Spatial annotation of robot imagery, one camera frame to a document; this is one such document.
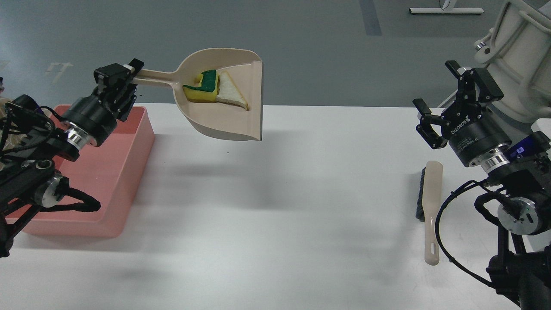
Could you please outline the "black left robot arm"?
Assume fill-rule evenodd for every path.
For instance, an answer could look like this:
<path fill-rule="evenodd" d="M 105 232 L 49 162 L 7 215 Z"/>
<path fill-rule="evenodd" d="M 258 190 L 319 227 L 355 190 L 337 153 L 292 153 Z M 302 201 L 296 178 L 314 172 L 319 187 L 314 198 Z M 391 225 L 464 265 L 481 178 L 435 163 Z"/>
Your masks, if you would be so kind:
<path fill-rule="evenodd" d="M 97 84 L 62 115 L 44 114 L 32 97 L 22 95 L 4 105 L 1 118 L 1 257 L 22 229 L 45 212 L 96 212 L 100 202 L 61 175 L 55 157 L 77 161 L 88 144 L 101 146 L 126 121 L 136 101 L 134 78 L 144 63 L 110 64 L 95 69 Z"/>

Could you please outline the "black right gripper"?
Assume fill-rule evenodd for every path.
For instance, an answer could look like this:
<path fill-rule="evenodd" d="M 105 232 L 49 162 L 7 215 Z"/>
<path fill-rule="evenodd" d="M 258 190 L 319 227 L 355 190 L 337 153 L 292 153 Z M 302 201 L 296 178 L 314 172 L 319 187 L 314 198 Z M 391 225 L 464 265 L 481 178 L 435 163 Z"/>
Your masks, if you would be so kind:
<path fill-rule="evenodd" d="M 457 79 L 455 99 L 440 115 L 433 115 L 423 99 L 412 100 L 419 113 L 417 133 L 432 149 L 449 145 L 465 167 L 480 165 L 511 145 L 487 108 L 504 93 L 486 68 L 467 69 L 455 60 L 445 66 Z"/>

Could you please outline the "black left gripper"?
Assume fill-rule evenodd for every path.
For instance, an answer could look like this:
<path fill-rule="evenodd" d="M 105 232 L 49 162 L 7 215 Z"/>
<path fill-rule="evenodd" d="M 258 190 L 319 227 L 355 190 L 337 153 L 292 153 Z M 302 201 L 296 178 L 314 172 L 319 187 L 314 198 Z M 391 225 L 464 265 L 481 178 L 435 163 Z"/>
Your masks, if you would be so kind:
<path fill-rule="evenodd" d="M 93 146 L 101 146 L 125 122 L 136 101 L 134 77 L 145 63 L 132 59 L 129 64 L 113 63 L 95 69 L 98 85 L 90 96 L 81 98 L 64 113 L 65 122 L 82 129 Z"/>

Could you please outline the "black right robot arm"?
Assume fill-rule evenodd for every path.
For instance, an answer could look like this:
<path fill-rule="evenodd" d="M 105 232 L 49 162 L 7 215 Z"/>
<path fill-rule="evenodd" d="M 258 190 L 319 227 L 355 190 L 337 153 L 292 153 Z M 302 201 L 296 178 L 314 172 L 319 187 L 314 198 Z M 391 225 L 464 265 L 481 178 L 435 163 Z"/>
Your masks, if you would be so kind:
<path fill-rule="evenodd" d="M 446 67 L 457 79 L 455 99 L 435 115 L 424 100 L 414 99 L 419 113 L 416 130 L 432 149 L 450 146 L 465 167 L 479 166 L 487 174 L 469 180 L 442 200 L 443 165 L 428 161 L 421 171 L 416 218 L 425 226 L 425 261 L 439 263 L 439 254 L 522 310 L 550 308 L 550 246 L 526 250 L 523 237 L 550 231 L 549 137 L 535 131 L 512 145 L 491 116 L 488 104 L 504 94 L 485 68 L 464 68 L 456 61 Z M 483 193 L 474 208 L 498 229 L 497 253 L 486 268 L 489 279 L 470 271 L 445 248 L 440 222 L 447 206 L 475 187 Z"/>

